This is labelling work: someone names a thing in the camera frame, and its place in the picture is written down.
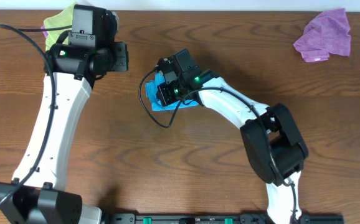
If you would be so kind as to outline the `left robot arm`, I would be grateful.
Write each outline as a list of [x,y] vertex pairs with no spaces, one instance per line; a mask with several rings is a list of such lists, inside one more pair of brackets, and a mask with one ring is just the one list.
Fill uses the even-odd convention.
[[67,169],[77,123],[95,80],[128,70],[127,45],[57,43],[44,60],[39,114],[11,182],[0,182],[0,211],[10,223],[104,223],[102,209],[66,192]]

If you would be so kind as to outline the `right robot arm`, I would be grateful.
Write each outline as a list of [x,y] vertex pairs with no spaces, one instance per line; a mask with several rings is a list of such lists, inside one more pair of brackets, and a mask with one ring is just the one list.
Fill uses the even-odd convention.
[[298,181],[308,149],[289,109],[244,96],[212,70],[162,74],[156,96],[164,106],[195,100],[239,129],[250,166],[266,183],[268,217],[296,223],[301,217]]

